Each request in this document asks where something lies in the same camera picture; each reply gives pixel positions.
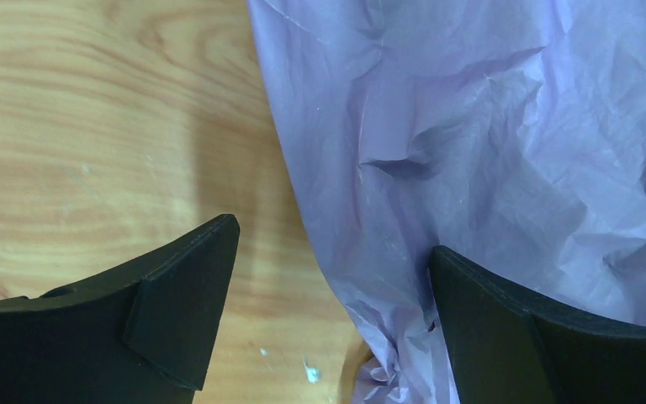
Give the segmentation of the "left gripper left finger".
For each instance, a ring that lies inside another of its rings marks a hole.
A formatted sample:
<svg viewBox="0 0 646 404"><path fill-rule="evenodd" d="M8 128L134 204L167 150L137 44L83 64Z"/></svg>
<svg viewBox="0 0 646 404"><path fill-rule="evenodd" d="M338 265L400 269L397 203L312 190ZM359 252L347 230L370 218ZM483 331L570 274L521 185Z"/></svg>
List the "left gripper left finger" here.
<svg viewBox="0 0 646 404"><path fill-rule="evenodd" d="M218 215L102 273L0 300L0 403L192 402L239 237Z"/></svg>

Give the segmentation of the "purple flower bouquet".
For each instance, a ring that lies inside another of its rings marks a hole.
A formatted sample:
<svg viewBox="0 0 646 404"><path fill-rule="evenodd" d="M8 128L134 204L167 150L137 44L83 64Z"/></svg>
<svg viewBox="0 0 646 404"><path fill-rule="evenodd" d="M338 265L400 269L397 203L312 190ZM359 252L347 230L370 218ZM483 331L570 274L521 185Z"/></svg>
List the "purple flower bouquet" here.
<svg viewBox="0 0 646 404"><path fill-rule="evenodd" d="M373 358L356 403L456 403L444 245L646 326L646 1L251 1L326 281Z"/></svg>

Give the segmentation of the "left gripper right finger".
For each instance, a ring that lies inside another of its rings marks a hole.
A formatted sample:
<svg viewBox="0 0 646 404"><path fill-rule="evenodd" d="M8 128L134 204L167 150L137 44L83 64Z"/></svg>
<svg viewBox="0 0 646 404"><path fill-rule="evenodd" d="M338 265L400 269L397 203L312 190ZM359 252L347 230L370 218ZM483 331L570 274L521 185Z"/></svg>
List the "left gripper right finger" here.
<svg viewBox="0 0 646 404"><path fill-rule="evenodd" d="M462 403L646 403L646 327L551 299L444 246L429 273Z"/></svg>

